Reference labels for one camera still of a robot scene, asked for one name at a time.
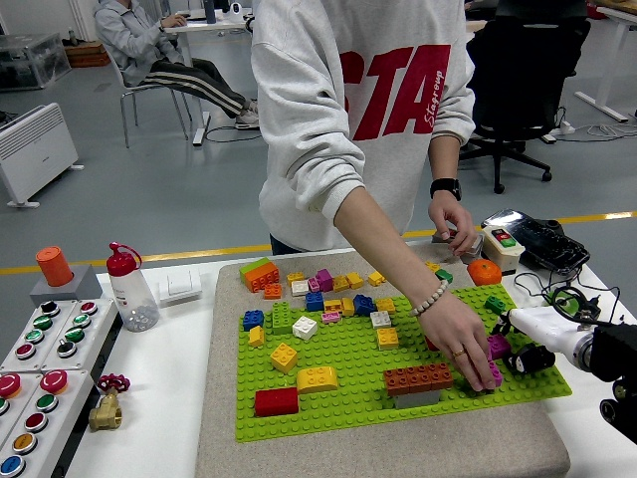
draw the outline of gray jacket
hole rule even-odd
[[[139,85],[157,60],[184,62],[181,53],[159,30],[159,22],[153,22],[137,0],[132,0],[130,10],[115,0],[100,0],[95,17],[98,36],[127,85]]]

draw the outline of red valve handle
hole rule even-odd
[[[127,391],[130,387],[130,380],[123,375],[115,375],[111,373],[110,375],[102,375],[100,377],[100,381],[98,381],[98,388],[102,391],[109,391],[111,388],[117,390],[117,392],[122,393],[123,391]]]

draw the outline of black pants with white stripes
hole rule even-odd
[[[194,95],[217,105],[230,118],[235,118],[246,104],[246,99],[232,91],[212,62],[198,58],[192,59],[192,67],[156,61],[141,85],[162,85]]]

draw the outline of yellow floor line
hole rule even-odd
[[[610,221],[614,219],[630,219],[637,218],[637,211],[627,212],[611,212],[607,214],[589,214],[585,216],[572,216],[572,217],[558,217],[556,218],[561,224],[576,224],[582,222],[598,222],[598,221]],[[416,239],[421,237],[432,236],[436,232],[435,229],[425,229],[421,231],[408,231],[403,234],[405,239]],[[266,255],[272,253],[270,244],[260,244],[255,246],[241,246],[241,247],[228,247],[224,249],[209,249],[205,251],[191,251],[191,252],[175,252],[171,254],[155,254],[151,256],[141,256],[143,262],[160,262],[160,261],[175,261],[179,259],[197,259],[202,257],[217,257],[217,256],[233,256],[250,254],[255,252],[263,252]],[[78,261],[71,262],[71,265],[91,264],[95,267],[104,267],[106,265],[106,259],[98,259],[95,261]],[[26,267],[8,267],[0,269],[0,276],[10,276],[15,274],[31,274],[40,272],[40,267],[37,265]]]

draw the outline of gray sweatshirt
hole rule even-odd
[[[363,185],[403,233],[432,136],[464,143],[474,128],[463,1],[262,0],[255,13],[272,235],[347,246],[333,218]]]
[[[137,0],[132,0],[130,10],[115,0],[100,0],[95,17],[98,37],[130,87],[139,85],[157,60],[184,62],[159,30],[159,22],[154,22]]]

